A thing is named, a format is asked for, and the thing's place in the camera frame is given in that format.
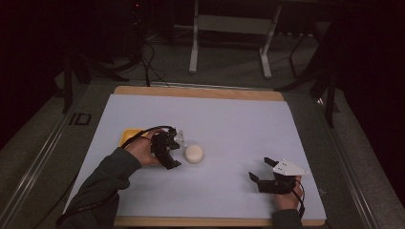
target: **metal bar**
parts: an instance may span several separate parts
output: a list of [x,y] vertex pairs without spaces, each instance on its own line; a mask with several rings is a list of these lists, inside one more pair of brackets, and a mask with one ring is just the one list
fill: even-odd
[[5,229],[10,226],[12,221],[14,220],[18,210],[23,205],[25,199],[27,198],[28,194],[30,193],[33,185],[35,184],[36,180],[38,179],[39,175],[42,172],[42,169],[45,167],[48,158],[53,153],[53,149],[57,144],[63,130],[65,129],[68,120],[73,114],[73,110],[77,105],[79,99],[84,95],[85,91],[87,90],[87,86],[85,85],[78,85],[76,90],[76,97],[71,106],[71,108],[67,111],[67,113],[63,114],[61,119],[58,121],[56,126],[53,128],[50,136],[48,137],[47,141],[45,142],[44,146],[42,147],[41,151],[35,158],[34,162],[27,170],[25,175],[21,178],[20,182],[17,185],[17,188],[13,192],[11,199],[6,205],[6,208],[0,215],[0,228]]

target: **robotic hand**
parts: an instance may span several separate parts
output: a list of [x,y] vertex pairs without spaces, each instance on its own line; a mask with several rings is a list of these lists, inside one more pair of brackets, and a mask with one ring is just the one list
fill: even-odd
[[168,129],[168,131],[161,131],[152,136],[151,139],[151,153],[155,155],[160,164],[166,167],[167,170],[176,168],[181,165],[177,160],[170,156],[170,150],[179,149],[180,146],[185,147],[184,136],[182,131],[177,133],[176,129],[171,126],[157,126],[137,133],[126,140],[121,148],[125,149],[136,138],[142,137],[143,134],[157,129]]
[[273,180],[260,180],[257,176],[249,172],[250,179],[257,184],[259,192],[284,195],[293,193],[301,203],[299,209],[299,217],[304,215],[304,197],[301,199],[294,191],[296,185],[296,176],[307,175],[309,171],[306,171],[295,164],[286,160],[274,161],[268,157],[265,157],[265,163],[273,167]]

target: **cable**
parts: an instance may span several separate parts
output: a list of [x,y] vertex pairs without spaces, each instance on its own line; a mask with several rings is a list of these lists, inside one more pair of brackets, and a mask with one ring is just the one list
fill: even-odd
[[59,205],[59,203],[62,201],[62,199],[66,196],[66,194],[71,190],[72,186],[74,185],[76,179],[77,179],[78,173],[75,175],[75,177],[72,179],[71,183],[69,184],[68,188],[63,192],[62,196],[57,200],[57,202],[51,207],[51,209],[45,214],[45,216],[38,221],[32,229],[38,228],[44,221],[47,219],[47,217],[53,212],[53,210]]
[[146,133],[148,133],[148,132],[155,131],[155,130],[158,130],[158,129],[170,129],[170,130],[172,130],[173,127],[171,127],[171,126],[156,126],[156,127],[152,127],[152,128],[147,129],[147,130],[144,130],[144,131],[140,131],[140,132],[138,132],[136,135],[133,135],[133,136],[131,136],[130,138],[128,138],[128,139],[121,145],[121,148],[122,148],[122,149],[125,149],[125,148],[126,148],[129,144],[131,144],[135,139],[141,137],[142,135],[144,135],[144,134],[146,134]]
[[92,210],[92,209],[95,209],[95,208],[97,208],[99,206],[107,204],[107,203],[113,201],[117,196],[118,196],[117,191],[115,191],[112,195],[110,195],[109,197],[107,197],[106,199],[104,199],[104,200],[102,200],[100,202],[93,203],[93,204],[90,204],[90,205],[87,205],[87,206],[83,206],[83,207],[71,210],[70,212],[66,212],[59,219],[57,219],[56,226],[60,225],[63,222],[63,220],[65,220],[66,218],[68,218],[68,217],[70,217],[72,215],[75,215],[75,214],[83,212],[83,211]]

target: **white tabletop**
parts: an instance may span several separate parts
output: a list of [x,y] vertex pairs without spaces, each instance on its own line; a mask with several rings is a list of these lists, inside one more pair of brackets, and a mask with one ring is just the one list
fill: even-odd
[[[98,124],[70,199],[98,163],[118,146],[125,129],[169,125],[187,144],[204,150],[199,164],[183,149],[172,151],[181,166],[136,171],[120,191],[118,216],[270,219],[272,195],[259,193],[252,172],[272,179],[263,158],[283,158],[309,170],[288,104],[283,101],[112,94]],[[312,175],[303,176],[303,220],[326,218]]]

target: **gray carpet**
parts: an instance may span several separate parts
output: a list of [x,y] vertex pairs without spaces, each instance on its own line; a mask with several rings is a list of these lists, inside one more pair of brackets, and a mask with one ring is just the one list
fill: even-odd
[[[287,57],[297,39],[289,36],[277,36],[272,42],[268,55],[273,73],[271,79],[262,77],[256,49],[259,43],[254,39],[247,42],[247,48],[230,42],[203,40],[198,72],[195,74],[188,73],[191,53],[189,36],[179,37],[178,40],[172,44],[151,43],[155,52],[152,66],[158,74],[150,71],[150,77],[155,79],[154,85],[165,86],[166,82],[171,86],[200,85],[271,90],[294,80]],[[316,42],[310,37],[303,42],[294,55],[298,71],[302,71],[308,64],[315,49]],[[152,50],[146,47],[145,56],[149,58],[151,55]],[[18,181],[41,152],[42,146],[47,144],[53,128],[61,120],[65,120],[51,156],[17,211],[10,228],[33,228],[48,215],[53,205],[58,203],[80,169],[108,95],[114,91],[116,85],[123,85],[99,73],[93,74],[95,79],[90,86],[75,85],[76,88],[85,90],[85,93],[77,99],[68,114],[61,113],[62,99],[52,98],[0,153],[0,206],[6,206]],[[144,84],[145,74],[141,66],[121,75],[131,78],[126,85]],[[158,76],[164,76],[164,82],[161,82]],[[322,116],[323,107],[309,97],[310,86],[311,82],[284,93],[284,97],[293,113],[315,181],[322,189],[321,199],[330,227],[373,228],[365,222],[367,219],[364,217],[364,209],[361,209],[363,206],[358,206],[356,199],[361,198],[371,209],[376,228],[403,228],[405,211],[385,178],[343,93],[338,91],[336,94],[337,109],[333,114],[335,128],[331,129]],[[69,125],[74,113],[91,114],[90,125]],[[361,188],[360,191],[356,190],[356,185]],[[55,220],[65,207],[67,196],[65,195],[38,228],[54,228]]]

